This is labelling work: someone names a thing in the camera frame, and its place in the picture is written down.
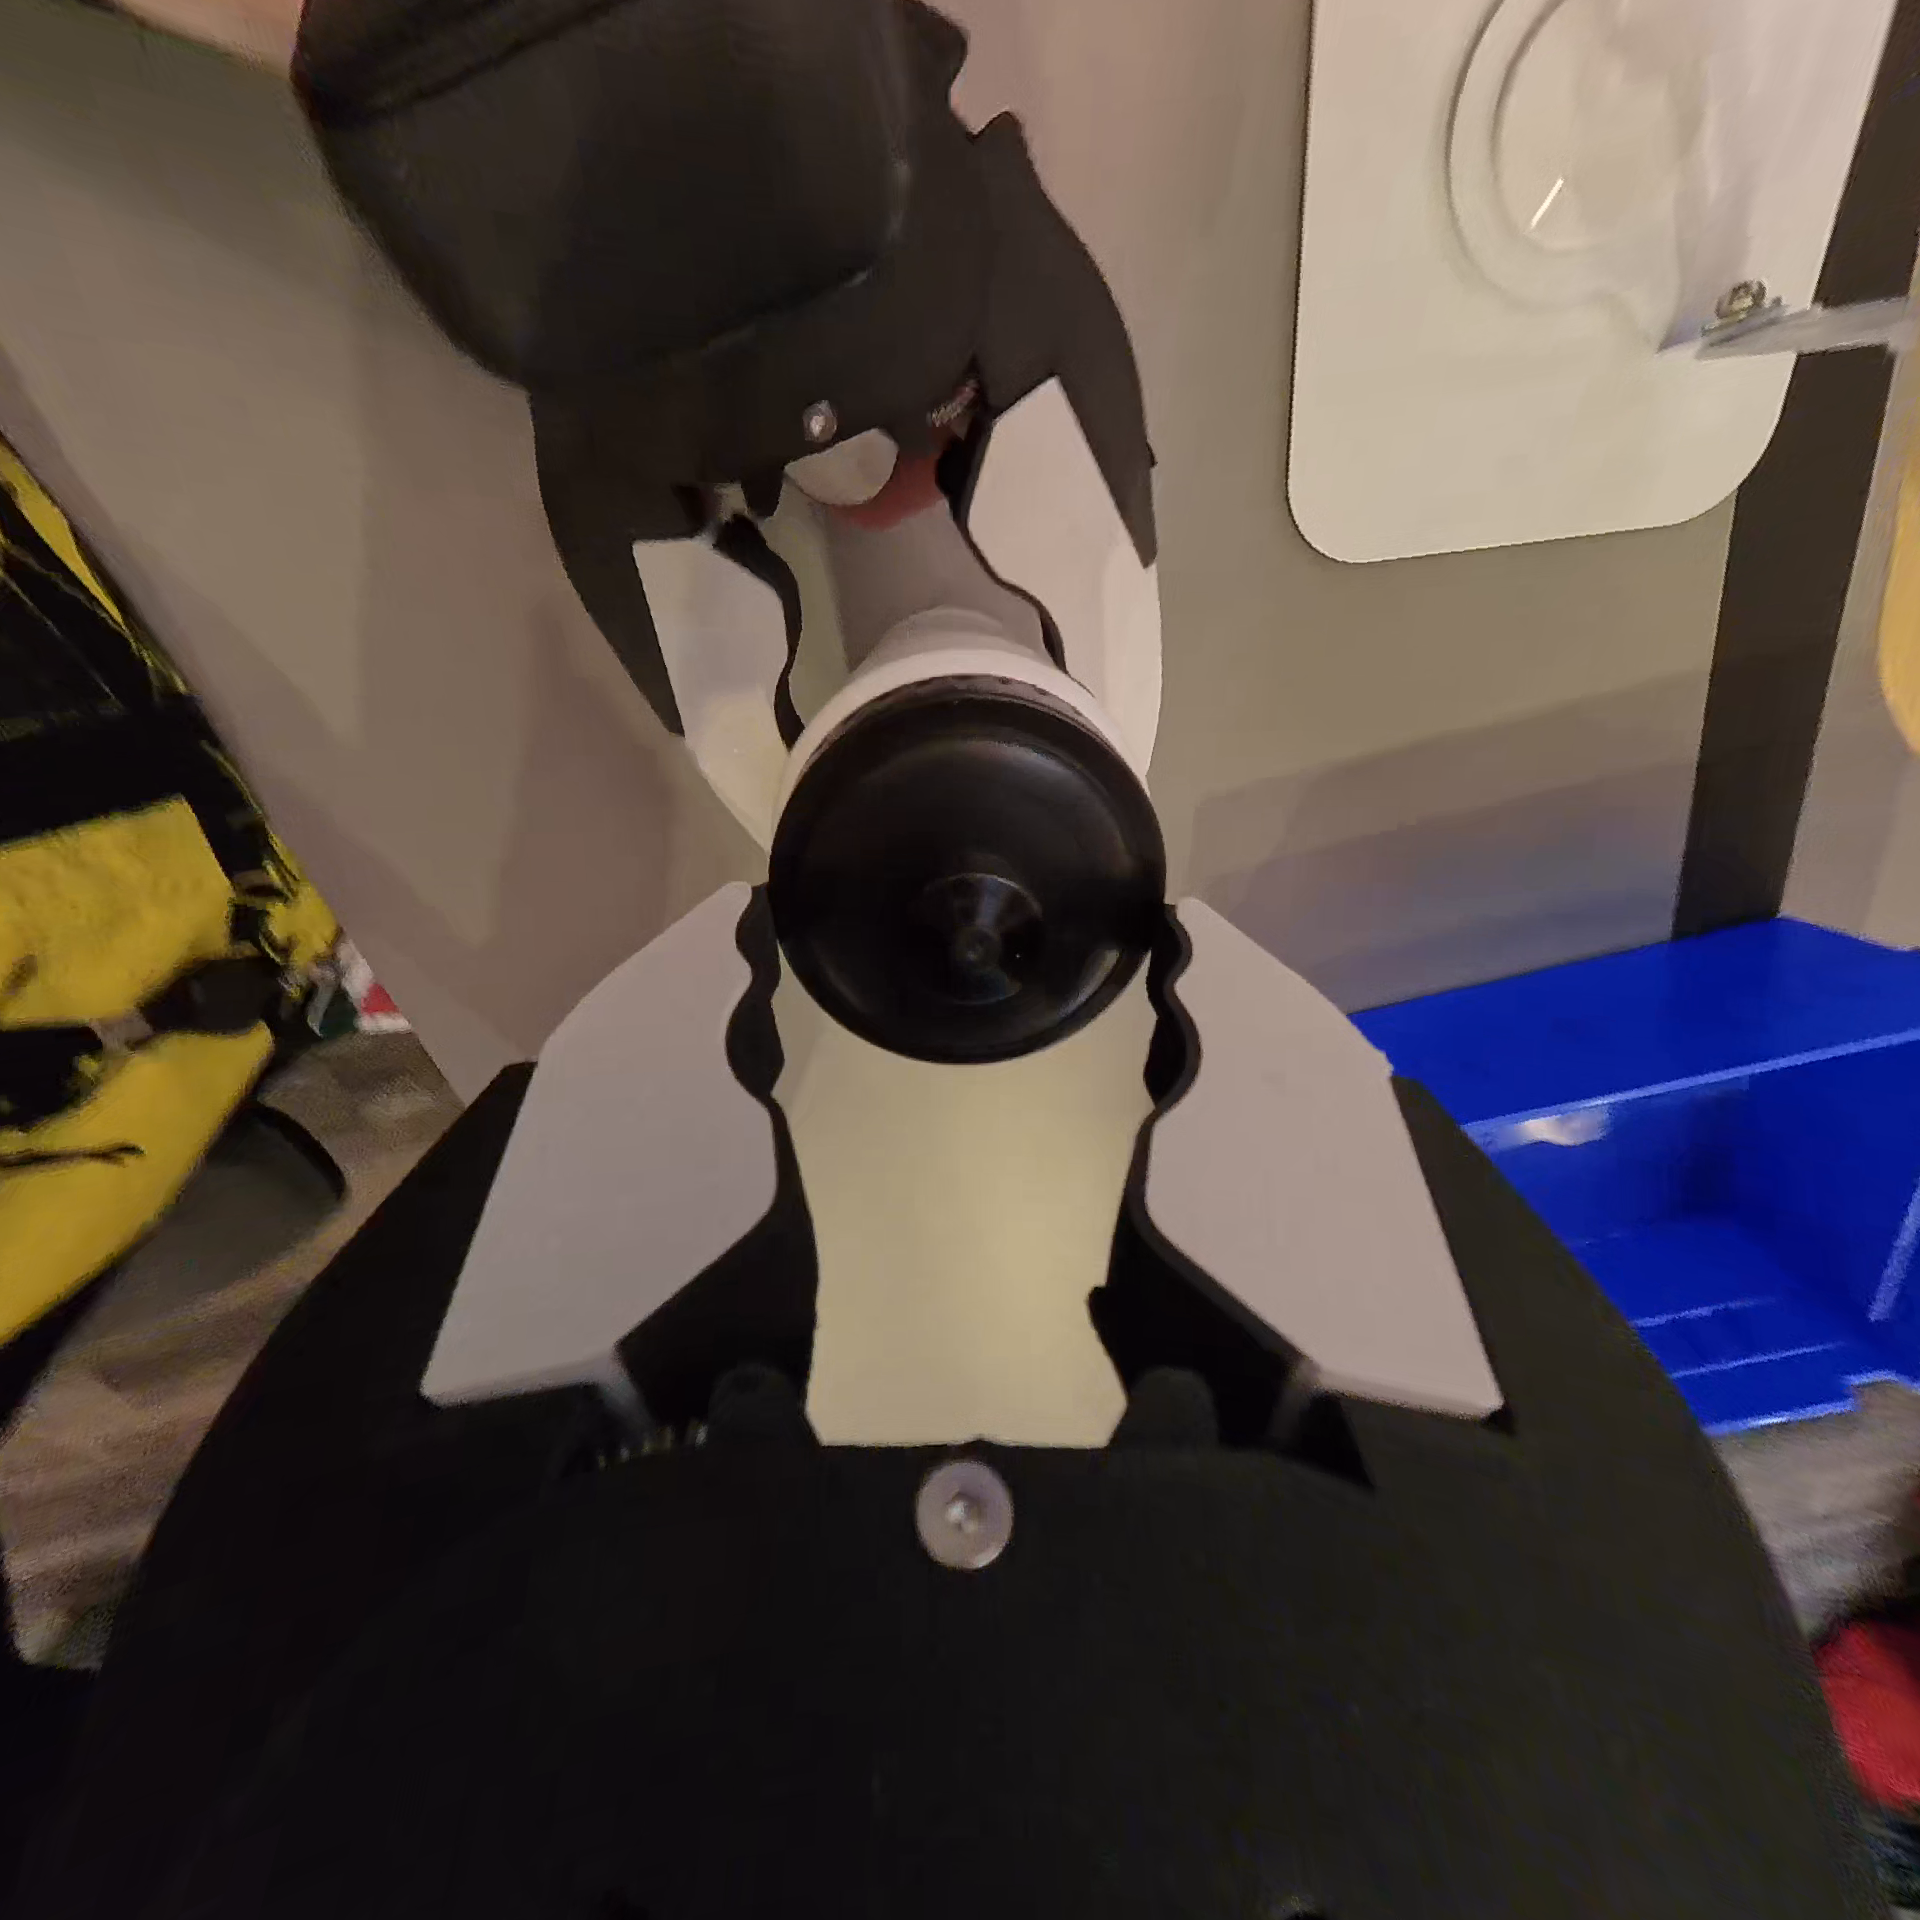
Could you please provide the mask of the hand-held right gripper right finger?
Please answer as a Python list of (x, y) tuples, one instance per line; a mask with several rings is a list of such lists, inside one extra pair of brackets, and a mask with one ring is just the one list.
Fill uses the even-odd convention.
[(1505, 1405), (1386, 1056), (1193, 899), (1148, 965), (1154, 1032), (1093, 1328), (1124, 1389), (1181, 1372), (1218, 1419), (1347, 1396)]

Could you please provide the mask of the person's left hand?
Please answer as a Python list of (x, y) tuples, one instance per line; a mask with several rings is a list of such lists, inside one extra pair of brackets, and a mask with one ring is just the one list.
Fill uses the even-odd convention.
[(901, 452), (875, 493), (829, 505), (828, 511), (858, 529), (881, 533), (944, 505), (940, 455), (924, 449), (917, 455)]

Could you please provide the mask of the red green patterned cloth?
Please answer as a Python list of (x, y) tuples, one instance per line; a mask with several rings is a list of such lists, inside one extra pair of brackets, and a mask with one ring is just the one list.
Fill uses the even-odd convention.
[(399, 1000), (378, 982), (367, 956), (340, 936), (316, 965), (305, 1021), (316, 1040), (409, 1035)]

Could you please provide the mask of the blue plastic bin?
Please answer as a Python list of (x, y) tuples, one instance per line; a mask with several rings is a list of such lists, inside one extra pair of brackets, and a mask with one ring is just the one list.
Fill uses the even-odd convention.
[(1707, 1433), (1919, 1387), (1919, 953), (1799, 919), (1354, 1017)]

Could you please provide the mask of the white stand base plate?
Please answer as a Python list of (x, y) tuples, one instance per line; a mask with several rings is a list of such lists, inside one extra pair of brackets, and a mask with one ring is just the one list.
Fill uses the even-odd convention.
[(1799, 353), (1660, 353), (1609, 305), (1500, 295), (1447, 182), (1492, 3), (1315, 4), (1288, 501), (1343, 563), (1666, 527), (1736, 493)]

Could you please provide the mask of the white plastic bottle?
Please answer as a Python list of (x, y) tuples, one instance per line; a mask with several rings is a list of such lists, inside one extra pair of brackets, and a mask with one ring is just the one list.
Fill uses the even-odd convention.
[[(1044, 615), (995, 581), (963, 523), (944, 542), (922, 534), (919, 525), (919, 519), (908, 519), (875, 537), (877, 582), (903, 601), (901, 616), (804, 724), (787, 768), (783, 807), (809, 764), (858, 715), (884, 694), (936, 684), (1007, 684), (1047, 697), (1127, 764), (1091, 697), (1060, 670)], [(1149, 774), (1132, 772), (1148, 784)]]

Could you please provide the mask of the black bottle lid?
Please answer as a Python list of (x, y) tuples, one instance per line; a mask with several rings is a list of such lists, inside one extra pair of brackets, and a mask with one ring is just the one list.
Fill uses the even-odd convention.
[(1066, 702), (927, 678), (808, 759), (765, 891), (783, 959), (829, 1020), (908, 1061), (997, 1064), (1137, 977), (1167, 851), (1141, 777)]

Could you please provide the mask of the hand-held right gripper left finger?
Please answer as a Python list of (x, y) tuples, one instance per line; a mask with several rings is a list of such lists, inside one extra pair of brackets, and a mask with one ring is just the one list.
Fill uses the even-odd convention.
[(818, 1247), (777, 982), (765, 896), (731, 883), (549, 1035), (424, 1369), (433, 1403), (586, 1384), (707, 1409), (738, 1367), (808, 1387)]

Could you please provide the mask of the clear acrylic stand support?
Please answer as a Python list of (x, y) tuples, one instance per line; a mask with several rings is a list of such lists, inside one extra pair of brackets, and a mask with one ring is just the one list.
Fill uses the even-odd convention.
[(1490, 4), (1447, 201), (1514, 303), (1613, 308), (1660, 353), (1916, 345), (1916, 300), (1816, 292), (1890, 3)]

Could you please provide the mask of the instruction sheet on wooden board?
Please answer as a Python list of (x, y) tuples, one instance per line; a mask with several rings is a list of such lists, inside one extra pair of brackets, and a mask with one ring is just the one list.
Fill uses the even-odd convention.
[(1904, 748), (1916, 759), (1919, 729), (1919, 438), (1904, 455), (1892, 502), (1885, 582), (1877, 630), (1880, 694)]

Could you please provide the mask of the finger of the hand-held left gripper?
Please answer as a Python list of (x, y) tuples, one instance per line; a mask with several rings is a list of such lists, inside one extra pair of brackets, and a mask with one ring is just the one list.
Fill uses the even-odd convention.
[(961, 521), (986, 568), (1044, 615), (1060, 670), (1149, 774), (1161, 729), (1161, 587), (1059, 377), (988, 423)]
[(708, 789), (771, 851), (803, 719), (794, 700), (800, 582), (753, 517), (635, 542), (679, 734)]

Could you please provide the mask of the red fabric item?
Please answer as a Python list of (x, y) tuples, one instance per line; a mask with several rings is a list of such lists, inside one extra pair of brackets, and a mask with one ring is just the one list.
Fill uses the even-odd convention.
[(1919, 1623), (1863, 1616), (1816, 1645), (1816, 1671), (1863, 1799), (1919, 1813)]

